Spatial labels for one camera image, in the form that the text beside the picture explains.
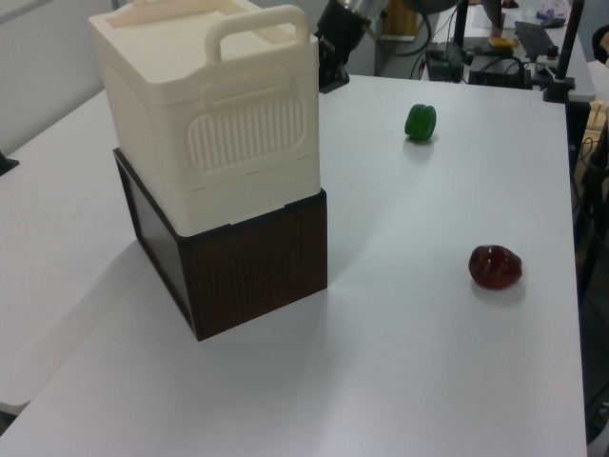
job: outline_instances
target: wall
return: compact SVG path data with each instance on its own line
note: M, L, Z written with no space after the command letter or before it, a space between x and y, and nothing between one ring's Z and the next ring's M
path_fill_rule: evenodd
M110 0L51 0L0 24L0 150L10 154L102 89L88 18L110 10Z

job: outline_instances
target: dark brown box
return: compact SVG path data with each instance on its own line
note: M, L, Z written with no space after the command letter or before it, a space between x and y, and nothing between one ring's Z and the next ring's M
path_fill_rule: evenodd
M325 191L236 225L178 235L119 149L140 243L199 341L327 287Z

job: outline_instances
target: ribbed panel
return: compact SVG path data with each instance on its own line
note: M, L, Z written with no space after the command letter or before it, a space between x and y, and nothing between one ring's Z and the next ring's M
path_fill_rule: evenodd
M219 169L295 145L304 126L291 95L199 116L188 128L192 165Z

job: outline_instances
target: white plastic box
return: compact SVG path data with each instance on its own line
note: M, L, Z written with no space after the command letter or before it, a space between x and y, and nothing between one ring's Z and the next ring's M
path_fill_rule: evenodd
M318 49L302 10L136 1L89 21L121 151L178 234L320 192Z

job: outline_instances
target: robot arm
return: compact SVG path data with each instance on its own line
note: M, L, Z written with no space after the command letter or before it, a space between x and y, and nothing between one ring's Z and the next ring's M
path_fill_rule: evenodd
M328 93L349 82L344 65L366 29L381 15L389 0L329 0L317 23L320 43L320 92ZM402 0L426 17L448 10L460 0Z

